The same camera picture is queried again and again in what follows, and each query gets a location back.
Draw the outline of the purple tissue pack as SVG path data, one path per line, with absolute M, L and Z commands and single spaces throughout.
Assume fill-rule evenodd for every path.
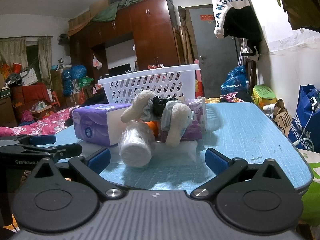
M 204 98 L 187 99 L 183 102 L 190 108 L 191 116 L 188 125 L 182 133 L 181 141 L 202 139 L 202 133 L 207 130 L 207 111 Z M 160 121 L 161 142 L 166 142 L 172 120 L 173 107 L 176 102 L 168 102 Z
M 120 117 L 130 106 L 128 103 L 105 103 L 73 110 L 75 136 L 101 146 L 118 144 L 126 128 Z

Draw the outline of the pink floral bedding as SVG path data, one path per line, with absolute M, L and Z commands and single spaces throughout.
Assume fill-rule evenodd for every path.
M 60 110 L 49 117 L 34 122 L 29 125 L 18 126 L 18 127 L 1 127 L 1 137 L 9 137 L 21 134 L 27 135 L 52 135 L 61 132 L 66 129 L 65 122 L 72 116 L 72 111 L 77 107 L 69 107 Z

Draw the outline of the wrapped white roll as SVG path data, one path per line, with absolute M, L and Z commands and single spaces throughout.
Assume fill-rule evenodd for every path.
M 129 167 L 144 167 L 150 162 L 155 149 L 155 136 L 144 122 L 130 121 L 122 133 L 119 155 Z

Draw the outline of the cream plush toy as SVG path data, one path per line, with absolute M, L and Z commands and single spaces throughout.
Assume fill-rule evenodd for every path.
M 142 90 L 121 115 L 123 123 L 133 120 L 159 122 L 160 129 L 168 133 L 165 143 L 170 147 L 176 147 L 193 121 L 193 111 L 176 98 L 163 98 L 150 90 Z

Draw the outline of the orange object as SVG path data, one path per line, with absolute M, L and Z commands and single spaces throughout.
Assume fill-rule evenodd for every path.
M 141 125 L 141 130 L 143 134 L 148 134 L 154 137 L 158 138 L 159 136 L 159 129 L 158 129 L 158 122 L 156 121 L 149 121 L 149 122 L 139 122 Z

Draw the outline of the brown paper bag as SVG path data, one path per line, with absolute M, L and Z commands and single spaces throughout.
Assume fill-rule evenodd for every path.
M 274 105 L 273 121 L 276 123 L 281 132 L 287 137 L 289 135 L 292 123 L 292 116 L 289 115 L 282 99 L 279 99 Z

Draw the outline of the green lidded box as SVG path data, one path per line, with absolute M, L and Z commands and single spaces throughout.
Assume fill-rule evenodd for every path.
M 260 109 L 277 102 L 275 93 L 266 85 L 255 85 L 253 87 L 252 99 Z

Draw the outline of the blue shopping bag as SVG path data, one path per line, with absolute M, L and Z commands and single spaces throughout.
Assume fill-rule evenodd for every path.
M 319 89 L 314 85 L 299 88 L 288 138 L 297 148 L 319 153 Z

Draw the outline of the blue plastic bag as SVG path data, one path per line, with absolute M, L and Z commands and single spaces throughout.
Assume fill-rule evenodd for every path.
M 225 82 L 221 85 L 221 94 L 227 95 L 239 91 L 247 92 L 247 81 L 245 65 L 237 66 L 228 73 Z

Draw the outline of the beige curtain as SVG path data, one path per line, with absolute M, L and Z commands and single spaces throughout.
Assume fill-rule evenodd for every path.
M 38 37 L 38 57 L 42 82 L 47 88 L 52 87 L 50 70 L 52 67 L 52 42 L 49 36 Z

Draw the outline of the white plastic laundry basket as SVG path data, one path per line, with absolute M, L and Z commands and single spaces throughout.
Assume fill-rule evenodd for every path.
M 131 103 L 141 90 L 150 90 L 165 98 L 195 98 L 198 64 L 156 68 L 121 74 L 98 80 L 109 103 Z

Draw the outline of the grey metal door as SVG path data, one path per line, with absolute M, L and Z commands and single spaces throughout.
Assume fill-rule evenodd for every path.
M 216 20 L 211 5 L 188 9 L 201 68 L 204 96 L 218 97 L 228 73 L 238 64 L 238 49 L 234 38 L 218 39 L 214 34 Z

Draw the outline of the green cloth atop wardrobe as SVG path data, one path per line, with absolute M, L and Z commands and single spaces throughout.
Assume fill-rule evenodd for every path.
M 103 11 L 97 13 L 91 21 L 93 22 L 111 22 L 116 19 L 118 10 L 127 8 L 133 4 L 142 2 L 143 0 L 121 0 L 112 3 Z

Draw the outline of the white black hanging jacket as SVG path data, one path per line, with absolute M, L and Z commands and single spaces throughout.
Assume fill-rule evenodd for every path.
M 249 0 L 212 0 L 216 22 L 214 34 L 218 39 L 241 38 L 242 55 L 258 61 L 262 34 Z

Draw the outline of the dark red wooden wardrobe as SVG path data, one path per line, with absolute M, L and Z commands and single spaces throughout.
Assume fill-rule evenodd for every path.
M 72 64 L 84 65 L 95 80 L 108 73 L 111 57 L 106 48 L 133 40 L 139 70 L 149 65 L 181 63 L 178 26 L 169 0 L 144 0 L 118 10 L 111 22 L 90 21 L 69 38 Z

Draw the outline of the brown hanging bags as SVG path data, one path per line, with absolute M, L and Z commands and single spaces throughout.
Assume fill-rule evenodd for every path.
M 287 13 L 292 30 L 305 28 L 319 32 L 319 0 L 277 0 Z

